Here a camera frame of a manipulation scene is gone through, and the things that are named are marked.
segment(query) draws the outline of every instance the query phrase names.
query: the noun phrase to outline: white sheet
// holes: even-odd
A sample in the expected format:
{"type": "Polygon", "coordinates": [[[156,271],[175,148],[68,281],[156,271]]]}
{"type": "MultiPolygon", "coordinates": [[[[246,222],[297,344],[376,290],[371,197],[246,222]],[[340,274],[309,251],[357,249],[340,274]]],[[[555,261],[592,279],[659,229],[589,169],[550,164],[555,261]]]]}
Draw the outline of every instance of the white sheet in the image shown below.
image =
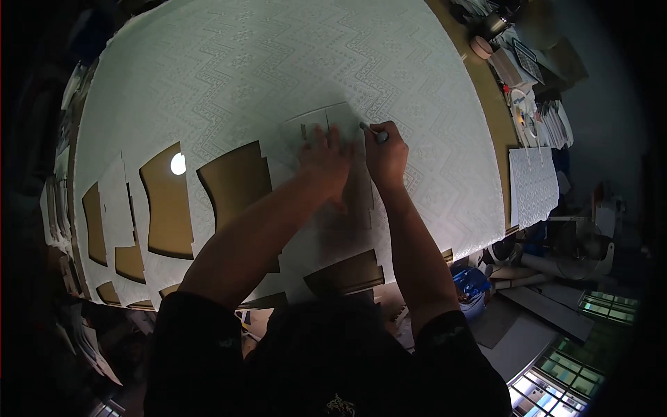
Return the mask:
{"type": "MultiPolygon", "coordinates": [[[[279,126],[343,101],[366,122],[397,123],[411,148],[406,187],[442,251],[452,248],[461,258],[504,237],[486,119],[456,48],[422,0],[171,0],[109,42],[91,83],[75,156],[79,250],[87,252],[81,198],[122,151],[158,307],[157,292],[180,282],[191,261],[147,251],[149,213],[138,169],[181,142],[198,252],[215,224],[196,169],[260,139],[272,182],[289,177],[293,165],[267,144],[279,126]]],[[[326,260],[304,257],[304,247],[320,248],[313,244],[320,236],[308,231],[287,245],[279,261],[289,279],[277,282],[286,283],[291,300],[307,293],[301,278],[313,268],[366,248],[376,249],[386,280],[394,279],[386,211],[374,197],[371,232],[325,242],[357,245],[334,248],[326,260]]],[[[89,263],[83,269],[86,278],[95,274],[89,263]]],[[[252,297],[265,295],[263,287],[275,291],[263,283],[252,297]]]]}
{"type": "Polygon", "coordinates": [[[512,177],[512,221],[518,218],[522,229],[546,220],[549,213],[558,205],[558,179],[551,148],[536,147],[510,149],[510,173],[512,177]]]}

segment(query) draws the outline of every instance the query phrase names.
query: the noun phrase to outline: marker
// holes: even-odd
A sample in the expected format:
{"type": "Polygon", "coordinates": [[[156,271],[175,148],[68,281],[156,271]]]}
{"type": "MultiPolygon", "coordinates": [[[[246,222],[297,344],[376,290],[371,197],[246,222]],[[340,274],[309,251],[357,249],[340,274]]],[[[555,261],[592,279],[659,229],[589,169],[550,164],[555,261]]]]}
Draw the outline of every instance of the marker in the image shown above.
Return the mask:
{"type": "Polygon", "coordinates": [[[387,132],[385,132],[385,131],[376,132],[373,129],[371,129],[369,125],[367,125],[366,123],[364,123],[362,121],[359,122],[359,128],[361,130],[368,129],[369,131],[371,131],[371,133],[373,133],[375,135],[376,142],[378,143],[378,145],[381,145],[381,144],[385,143],[387,141],[387,139],[389,139],[389,134],[387,132]]]}

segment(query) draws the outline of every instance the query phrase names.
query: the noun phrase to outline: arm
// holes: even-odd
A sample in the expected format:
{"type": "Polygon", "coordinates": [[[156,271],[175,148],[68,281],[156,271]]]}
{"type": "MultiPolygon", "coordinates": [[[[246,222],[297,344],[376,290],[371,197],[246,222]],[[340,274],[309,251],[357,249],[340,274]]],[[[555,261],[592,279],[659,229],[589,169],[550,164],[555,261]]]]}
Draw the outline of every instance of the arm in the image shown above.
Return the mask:
{"type": "Polygon", "coordinates": [[[317,145],[301,150],[296,175],[251,205],[204,245],[179,291],[209,298],[234,311],[255,289],[274,259],[325,201],[344,211],[343,187],[352,148],[340,147],[336,126],[327,139],[315,129],[317,145]]]}
{"type": "Polygon", "coordinates": [[[388,140],[378,145],[371,132],[364,132],[366,164],[387,209],[396,282],[410,309],[416,340],[419,331],[432,318],[460,310],[456,286],[447,263],[403,186],[408,146],[392,121],[370,127],[389,134],[388,140]]]}

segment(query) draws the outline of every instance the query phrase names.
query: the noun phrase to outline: hand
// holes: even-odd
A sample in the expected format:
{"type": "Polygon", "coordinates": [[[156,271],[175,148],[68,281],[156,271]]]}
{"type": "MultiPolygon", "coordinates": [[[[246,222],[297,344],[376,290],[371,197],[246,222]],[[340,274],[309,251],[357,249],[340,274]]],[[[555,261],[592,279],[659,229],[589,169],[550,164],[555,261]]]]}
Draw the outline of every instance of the hand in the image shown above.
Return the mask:
{"type": "Polygon", "coordinates": [[[340,145],[340,132],[336,125],[331,125],[328,138],[319,125],[315,126],[315,139],[314,148],[308,144],[301,147],[299,172],[314,178],[324,200],[344,214],[348,209],[343,202],[343,188],[348,182],[354,147],[350,143],[340,145]]]}
{"type": "Polygon", "coordinates": [[[387,141],[378,144],[373,132],[364,130],[368,172],[384,199],[395,191],[405,190],[403,174],[408,163],[408,145],[392,121],[370,125],[370,128],[376,132],[385,131],[389,135],[387,141]]]}

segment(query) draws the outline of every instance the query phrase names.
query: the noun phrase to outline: left hand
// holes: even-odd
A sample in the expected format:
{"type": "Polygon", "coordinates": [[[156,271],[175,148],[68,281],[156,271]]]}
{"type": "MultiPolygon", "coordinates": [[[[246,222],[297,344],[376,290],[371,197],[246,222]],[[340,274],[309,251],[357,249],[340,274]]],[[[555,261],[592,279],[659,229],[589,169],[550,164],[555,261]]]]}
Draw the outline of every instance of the left hand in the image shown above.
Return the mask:
{"type": "Polygon", "coordinates": [[[315,147],[308,144],[301,147],[299,173],[314,178],[325,201],[344,214],[347,207],[343,202],[343,188],[348,182],[354,147],[350,143],[340,145],[340,132],[336,125],[331,125],[328,137],[319,125],[315,126],[315,138],[315,147]]]}

